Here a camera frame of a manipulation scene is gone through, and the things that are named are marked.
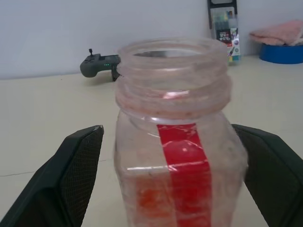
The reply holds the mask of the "orange liquid plastic bottle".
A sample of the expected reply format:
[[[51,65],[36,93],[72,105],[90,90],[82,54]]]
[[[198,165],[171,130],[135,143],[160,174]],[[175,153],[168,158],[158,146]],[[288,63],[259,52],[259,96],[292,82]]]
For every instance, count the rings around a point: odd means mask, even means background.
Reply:
[[[118,54],[114,166],[128,227],[230,227],[248,154],[223,114],[226,45],[164,38]]]

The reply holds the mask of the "pink towel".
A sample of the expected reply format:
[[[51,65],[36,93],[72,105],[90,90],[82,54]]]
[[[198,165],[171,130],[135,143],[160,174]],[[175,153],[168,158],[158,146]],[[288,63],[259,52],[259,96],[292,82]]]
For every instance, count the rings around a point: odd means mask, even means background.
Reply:
[[[257,43],[274,46],[296,46],[303,44],[303,20],[291,20],[250,32]]]

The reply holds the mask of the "grey remote controller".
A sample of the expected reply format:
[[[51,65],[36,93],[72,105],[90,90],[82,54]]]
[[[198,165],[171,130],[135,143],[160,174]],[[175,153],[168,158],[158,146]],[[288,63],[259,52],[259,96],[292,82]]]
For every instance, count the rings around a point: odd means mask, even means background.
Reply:
[[[92,49],[89,49],[89,55],[80,64],[80,71],[86,78],[93,78],[101,71],[111,71],[112,80],[115,82],[120,74],[117,71],[117,66],[120,63],[118,55],[105,55],[100,53],[93,54]]]

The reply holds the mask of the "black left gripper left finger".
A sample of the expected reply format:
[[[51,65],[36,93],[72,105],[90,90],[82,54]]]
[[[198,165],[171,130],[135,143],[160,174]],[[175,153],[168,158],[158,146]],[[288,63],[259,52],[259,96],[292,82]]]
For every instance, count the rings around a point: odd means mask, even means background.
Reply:
[[[0,221],[0,227],[81,227],[94,188],[104,128],[64,139]]]

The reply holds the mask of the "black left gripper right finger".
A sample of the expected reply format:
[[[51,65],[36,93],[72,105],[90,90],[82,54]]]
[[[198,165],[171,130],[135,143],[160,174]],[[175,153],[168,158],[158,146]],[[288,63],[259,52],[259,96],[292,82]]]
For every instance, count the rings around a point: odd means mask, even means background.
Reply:
[[[233,124],[248,153],[245,185],[269,227],[303,227],[303,159],[279,136]]]

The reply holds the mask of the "marker pen pack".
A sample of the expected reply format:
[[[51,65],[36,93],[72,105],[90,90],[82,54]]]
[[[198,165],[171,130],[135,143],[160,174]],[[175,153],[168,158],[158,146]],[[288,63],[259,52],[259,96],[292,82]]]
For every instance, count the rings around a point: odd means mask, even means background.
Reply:
[[[227,45],[229,65],[241,60],[237,0],[207,0],[209,29],[213,39]]]

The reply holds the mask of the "blue tape roll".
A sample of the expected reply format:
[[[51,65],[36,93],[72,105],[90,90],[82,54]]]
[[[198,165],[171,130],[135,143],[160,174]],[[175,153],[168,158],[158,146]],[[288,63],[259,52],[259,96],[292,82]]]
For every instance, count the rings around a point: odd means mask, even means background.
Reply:
[[[303,45],[278,46],[262,44],[259,58],[276,64],[300,64],[303,63]]]

